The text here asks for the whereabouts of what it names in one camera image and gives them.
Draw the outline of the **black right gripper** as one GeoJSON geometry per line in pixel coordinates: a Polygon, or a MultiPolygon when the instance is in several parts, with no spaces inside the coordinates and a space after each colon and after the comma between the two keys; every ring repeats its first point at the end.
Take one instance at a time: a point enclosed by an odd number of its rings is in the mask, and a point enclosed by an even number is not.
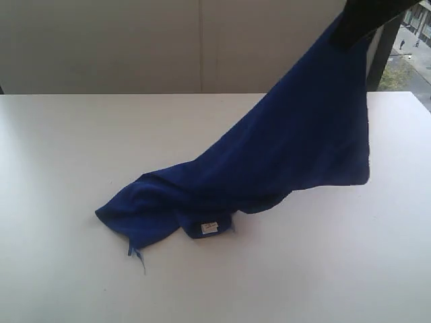
{"type": "Polygon", "coordinates": [[[416,0],[348,0],[330,42],[347,50],[362,38],[419,3],[416,0]]]}

